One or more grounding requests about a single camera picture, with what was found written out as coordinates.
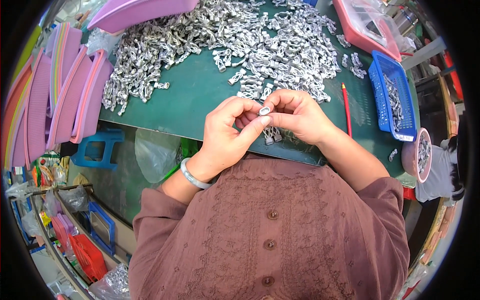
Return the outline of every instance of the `white shirt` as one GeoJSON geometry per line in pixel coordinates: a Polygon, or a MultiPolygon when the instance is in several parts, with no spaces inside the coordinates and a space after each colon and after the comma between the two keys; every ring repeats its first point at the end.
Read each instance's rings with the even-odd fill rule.
{"type": "Polygon", "coordinates": [[[457,163],[456,150],[448,152],[448,140],[443,140],[440,146],[432,145],[432,166],[424,183],[417,181],[415,197],[419,202],[433,200],[438,197],[452,197],[454,186],[450,173],[452,164],[457,163]]]}

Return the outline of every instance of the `sleeve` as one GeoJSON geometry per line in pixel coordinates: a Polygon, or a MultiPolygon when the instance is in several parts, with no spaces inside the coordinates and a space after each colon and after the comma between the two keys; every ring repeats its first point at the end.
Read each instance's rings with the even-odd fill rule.
{"type": "Polygon", "coordinates": [[[397,296],[408,275],[410,251],[402,216],[403,187],[391,177],[377,179],[357,195],[373,211],[373,221],[364,220],[362,229],[372,233],[367,253],[372,259],[381,299],[397,296]]]}
{"type": "Polygon", "coordinates": [[[133,295],[140,290],[151,262],[186,209],[187,205],[165,195],[161,187],[143,190],[142,208],[133,218],[133,232],[137,240],[137,249],[129,264],[129,286],[133,295]]]}

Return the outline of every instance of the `green workbench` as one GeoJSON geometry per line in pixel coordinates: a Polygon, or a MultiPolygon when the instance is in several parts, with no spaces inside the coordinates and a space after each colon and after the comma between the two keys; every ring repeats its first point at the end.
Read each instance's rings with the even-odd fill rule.
{"type": "MultiPolygon", "coordinates": [[[[284,7],[275,8],[269,1],[260,8],[261,12],[266,11],[270,16],[286,10],[284,7]]],[[[333,5],[325,3],[323,7],[319,8],[319,11],[335,21],[336,33],[342,34],[340,21],[333,5]]],[[[324,31],[327,36],[330,35],[326,29],[324,31]]],[[[372,62],[372,56],[369,53],[355,46],[344,49],[335,36],[331,36],[331,41],[339,58],[344,53],[350,56],[351,53],[358,52],[363,69],[368,69],[372,62]]],[[[348,69],[341,68],[342,72],[338,73],[336,78],[324,80],[325,91],[332,100],[329,103],[322,103],[321,108],[336,126],[344,131],[347,130],[341,89],[341,83],[344,82],[348,92],[353,138],[385,165],[390,176],[399,179],[404,186],[413,188],[416,182],[415,178],[405,173],[401,164],[402,142],[394,140],[391,133],[380,131],[378,128],[377,111],[369,77],[365,76],[362,80],[355,77],[348,69]],[[392,162],[389,162],[388,156],[395,148],[398,149],[399,154],[392,162]]],[[[236,83],[234,86],[227,83],[227,80],[239,69],[240,66],[229,67],[225,72],[220,73],[213,61],[212,51],[204,48],[200,55],[190,55],[185,62],[173,66],[168,71],[162,70],[161,82],[170,82],[169,89],[156,89],[147,103],[130,96],[128,106],[122,116],[117,114],[120,109],[120,106],[117,106],[114,112],[102,109],[100,119],[202,140],[207,113],[215,109],[224,99],[235,95],[240,90],[240,83],[236,83]]],[[[414,99],[417,126],[419,127],[418,100],[411,78],[410,90],[414,99]]],[[[318,148],[299,141],[293,137],[291,132],[286,132],[284,136],[283,141],[266,146],[264,137],[261,135],[249,150],[312,165],[325,164],[326,159],[318,148]]]]}

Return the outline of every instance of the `hand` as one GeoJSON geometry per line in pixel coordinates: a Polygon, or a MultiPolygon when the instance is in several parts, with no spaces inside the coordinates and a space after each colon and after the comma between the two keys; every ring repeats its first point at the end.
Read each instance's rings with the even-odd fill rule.
{"type": "Polygon", "coordinates": [[[204,143],[187,162],[189,172],[207,182],[235,165],[272,120],[257,116],[261,108],[256,101],[236,96],[220,103],[205,119],[204,143]],[[242,131],[233,128],[233,123],[242,131]]]}
{"type": "Polygon", "coordinates": [[[268,114],[273,119],[271,126],[288,129],[307,144],[321,143],[336,128],[307,92],[279,89],[264,106],[274,111],[268,114]]]}

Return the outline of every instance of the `bracelet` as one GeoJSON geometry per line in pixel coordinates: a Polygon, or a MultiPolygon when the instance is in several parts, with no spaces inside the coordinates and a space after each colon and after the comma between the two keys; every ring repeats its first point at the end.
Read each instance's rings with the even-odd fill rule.
{"type": "Polygon", "coordinates": [[[187,161],[189,159],[190,159],[190,157],[185,158],[184,160],[181,161],[181,164],[180,164],[180,170],[183,173],[183,175],[185,176],[185,178],[188,181],[190,181],[190,183],[193,184],[194,186],[196,186],[197,188],[205,190],[205,189],[208,189],[209,187],[211,187],[213,185],[213,183],[201,182],[200,180],[195,178],[192,174],[190,174],[190,172],[187,170],[187,165],[186,165],[187,161]]]}

